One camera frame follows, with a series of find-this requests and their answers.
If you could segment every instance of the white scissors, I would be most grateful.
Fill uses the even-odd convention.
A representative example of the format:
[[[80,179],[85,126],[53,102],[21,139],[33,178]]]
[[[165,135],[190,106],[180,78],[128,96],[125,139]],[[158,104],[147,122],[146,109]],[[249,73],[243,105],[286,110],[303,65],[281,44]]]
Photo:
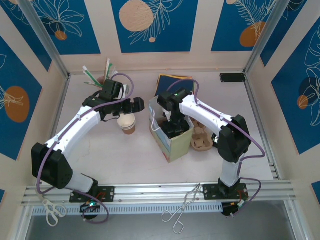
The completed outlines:
[[[189,204],[192,204],[192,203],[195,202],[196,196],[197,196],[197,193],[198,193],[199,190],[200,190],[200,187],[201,187],[201,184],[199,183],[192,191],[188,192],[188,193],[185,195],[183,205],[182,205],[181,207],[179,207],[178,210],[175,211],[174,214],[172,214],[172,213],[169,212],[168,210],[166,210],[166,211],[164,211],[164,212],[162,213],[162,215],[161,215],[161,220],[162,220],[164,223],[167,223],[167,222],[169,222],[179,211],[181,211],[180,216],[178,217],[178,219],[175,221],[175,224],[173,225],[173,232],[174,232],[175,234],[181,234],[182,231],[185,229],[185,225],[184,225],[182,222],[180,222],[180,218],[181,218],[182,214],[185,212],[186,207],[188,207]],[[193,199],[187,203],[187,198],[188,198],[188,195],[190,195],[190,194],[194,194],[194,196],[193,196]],[[168,220],[164,220],[164,215],[165,215],[165,214],[169,214],[171,217],[170,217]],[[182,226],[181,231],[176,231],[176,230],[175,230],[177,224],[180,224],[180,225]]]
[[[52,203],[48,199],[44,198],[41,194],[39,194],[37,190],[35,191],[38,197],[40,198],[40,200],[42,200],[42,204],[45,208],[46,222],[48,223],[49,226],[55,227],[59,222],[59,219],[56,215],[58,215],[60,218],[64,218],[67,215],[66,207]],[[50,223],[49,216],[54,220],[54,224]]]

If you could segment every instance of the scissors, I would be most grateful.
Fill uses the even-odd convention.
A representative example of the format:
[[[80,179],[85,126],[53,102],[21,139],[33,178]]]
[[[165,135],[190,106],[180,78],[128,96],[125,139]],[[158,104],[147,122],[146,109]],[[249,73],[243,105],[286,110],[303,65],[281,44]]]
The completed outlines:
[[[185,229],[185,225],[184,225],[182,222],[180,222],[180,218],[181,218],[182,214],[185,212],[186,207],[188,207],[190,204],[192,204],[192,203],[195,202],[196,196],[197,196],[197,193],[198,193],[199,190],[200,190],[200,187],[201,187],[201,185],[200,185],[200,183],[199,183],[192,191],[188,192],[188,193],[185,195],[183,205],[182,205],[181,207],[179,207],[178,210],[175,211],[174,214],[172,214],[172,213],[169,212],[168,210],[166,210],[166,211],[164,211],[164,212],[162,213],[162,215],[161,215],[161,220],[162,220],[164,223],[167,223],[167,222],[169,222],[176,214],[178,214],[179,211],[181,211],[178,219],[175,221],[175,224],[173,225],[173,232],[174,232],[175,234],[181,234],[182,231]],[[187,198],[188,198],[188,196],[189,196],[190,194],[194,194],[194,196],[193,196],[193,199],[187,203]],[[171,217],[170,217],[168,220],[165,220],[165,219],[164,219],[164,215],[165,215],[165,214],[169,214]],[[181,228],[180,231],[176,231],[176,226],[177,226],[177,224],[180,224],[180,225],[182,226],[182,228]]]
[[[36,193],[38,197],[42,200],[42,204],[45,208],[46,222],[49,226],[55,227],[59,222],[59,219],[56,215],[58,215],[60,218],[65,217],[67,215],[66,207],[52,203],[48,199],[44,198],[41,194],[39,194],[37,190]],[[54,224],[50,222],[49,217],[54,220]]]

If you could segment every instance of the white table surface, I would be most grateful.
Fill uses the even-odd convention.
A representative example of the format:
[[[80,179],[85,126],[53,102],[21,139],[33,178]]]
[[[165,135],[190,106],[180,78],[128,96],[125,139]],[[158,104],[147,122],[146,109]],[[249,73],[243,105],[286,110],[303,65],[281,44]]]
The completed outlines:
[[[250,135],[262,144],[255,117],[243,83],[221,83],[218,72],[177,72],[176,75],[192,76],[200,83],[198,98],[225,114],[242,115]],[[144,99],[145,108],[155,95],[158,73],[131,73],[134,92],[131,97]],[[128,83],[118,76],[114,80]],[[83,101],[99,89],[84,84],[85,75],[72,75],[64,101],[57,132],[77,114]],[[149,131],[148,110],[135,113],[136,130],[125,135],[116,120],[95,126],[74,148],[68,159],[74,170],[98,180],[99,184],[161,184],[216,182],[221,175],[223,159],[216,148],[189,153],[168,163]],[[251,144],[247,155],[259,155]],[[272,180],[268,159],[248,159],[243,163],[242,177]]]

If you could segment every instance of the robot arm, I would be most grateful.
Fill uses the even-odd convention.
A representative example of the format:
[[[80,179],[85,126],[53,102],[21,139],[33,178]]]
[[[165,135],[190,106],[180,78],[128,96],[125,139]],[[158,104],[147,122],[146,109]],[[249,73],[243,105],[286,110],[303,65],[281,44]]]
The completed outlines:
[[[164,109],[164,114],[168,119],[165,126],[166,131],[177,131],[179,134],[183,126],[183,121],[185,121],[185,116],[194,118],[213,131],[213,133],[218,136],[218,152],[224,159],[222,174],[219,179],[219,182],[221,182],[221,191],[225,192],[239,183],[239,176],[237,174],[239,164],[248,151],[251,141],[223,121],[223,118],[233,122],[249,134],[246,121],[242,116],[237,115],[236,117],[231,117],[206,105],[200,100],[196,102],[195,96],[184,88],[174,94],[163,92],[159,95],[157,102]],[[215,112],[221,116],[221,118],[200,107],[200,104]]]
[[[45,144],[37,143],[33,146],[31,150],[32,175],[34,177],[38,176],[40,165],[46,153],[53,144],[58,141],[59,136],[61,136],[66,129],[69,129],[49,155],[41,174],[41,180],[57,189],[68,188],[83,193],[88,193],[92,191],[94,186],[98,186],[96,180],[72,170],[67,159],[74,146],[76,146],[94,126],[104,121],[106,115],[112,114],[115,117],[120,116],[120,114],[138,113],[145,108],[144,101],[140,97],[136,97],[133,102],[131,102],[130,99],[126,99],[117,104],[97,108],[81,117],[82,114],[96,106],[124,98],[128,92],[129,87],[127,85],[106,80],[103,89],[88,97],[83,102],[79,112],[60,133]],[[71,124],[76,119],[80,120],[71,127]]]

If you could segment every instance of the white wall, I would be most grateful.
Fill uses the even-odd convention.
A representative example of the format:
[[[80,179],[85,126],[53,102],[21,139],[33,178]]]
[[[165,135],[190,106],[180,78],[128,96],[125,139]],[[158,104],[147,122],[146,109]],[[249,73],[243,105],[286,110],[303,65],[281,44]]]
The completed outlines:
[[[119,70],[243,69],[251,51],[211,52],[225,0],[199,0],[191,52],[121,53],[110,0],[85,0],[101,54],[63,55],[70,72],[103,71],[106,58]]]
[[[271,82],[319,17],[319,0],[308,0],[266,68],[259,59],[249,73],[250,84],[275,157],[284,178],[293,183],[315,239],[320,236],[320,205],[311,183],[320,180],[320,145],[298,154]]]
[[[4,240],[12,227],[26,186],[35,182],[31,169],[31,148],[37,142],[45,142],[51,133],[65,79],[54,64],[49,72],[45,70],[1,7],[0,23],[0,36],[42,86],[18,159],[15,161],[0,154],[0,189],[5,190],[0,205],[0,239]]]

